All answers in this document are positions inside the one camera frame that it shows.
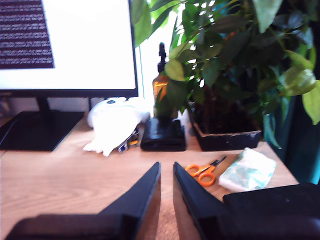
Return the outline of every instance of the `small packet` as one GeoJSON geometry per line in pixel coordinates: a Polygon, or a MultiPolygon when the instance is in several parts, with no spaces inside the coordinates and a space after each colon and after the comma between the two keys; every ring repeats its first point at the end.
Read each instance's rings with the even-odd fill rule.
{"type": "Polygon", "coordinates": [[[219,177],[219,185],[233,192],[263,189],[275,172],[277,163],[248,147],[219,177]]]}

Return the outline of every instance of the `black bottle cap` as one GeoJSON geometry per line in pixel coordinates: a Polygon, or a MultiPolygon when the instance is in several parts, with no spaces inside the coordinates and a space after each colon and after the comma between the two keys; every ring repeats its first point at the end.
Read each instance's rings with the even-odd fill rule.
{"type": "Polygon", "coordinates": [[[161,61],[158,63],[158,73],[161,73],[165,70],[167,57],[165,44],[163,42],[160,42],[159,44],[159,56],[161,57],[161,61]]]}

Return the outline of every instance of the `crumpled tissue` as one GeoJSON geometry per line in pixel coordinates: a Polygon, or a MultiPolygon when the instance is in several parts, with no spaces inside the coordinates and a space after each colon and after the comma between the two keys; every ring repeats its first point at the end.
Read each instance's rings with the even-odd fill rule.
{"type": "Polygon", "coordinates": [[[277,163],[248,147],[219,177],[219,185],[233,192],[263,189],[275,172],[277,163]]]}
{"type": "Polygon", "coordinates": [[[87,152],[103,153],[108,157],[113,149],[122,144],[133,133],[140,122],[150,118],[150,113],[126,101],[96,109],[91,117],[94,139],[84,146],[87,152]]]}

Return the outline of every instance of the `orange scissors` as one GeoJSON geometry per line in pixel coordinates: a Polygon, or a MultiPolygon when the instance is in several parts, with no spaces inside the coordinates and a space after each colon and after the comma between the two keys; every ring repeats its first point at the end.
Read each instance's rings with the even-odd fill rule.
{"type": "Polygon", "coordinates": [[[185,168],[185,170],[188,172],[190,169],[196,169],[196,172],[188,172],[191,177],[199,176],[198,183],[203,187],[208,187],[214,184],[216,180],[216,176],[212,173],[213,170],[215,170],[216,166],[220,164],[223,160],[225,160],[227,156],[221,157],[214,162],[207,164],[205,166],[199,166],[197,164],[191,164],[185,168]],[[202,181],[204,177],[210,177],[211,181],[206,182],[202,181]]]}

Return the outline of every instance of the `black wallet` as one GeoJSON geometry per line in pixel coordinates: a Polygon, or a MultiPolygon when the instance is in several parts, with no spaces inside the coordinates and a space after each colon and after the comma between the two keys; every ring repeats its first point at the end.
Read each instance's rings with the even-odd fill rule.
{"type": "Polygon", "coordinates": [[[144,151],[182,152],[187,148],[185,127],[179,119],[153,117],[145,123],[141,140],[144,151]]]}

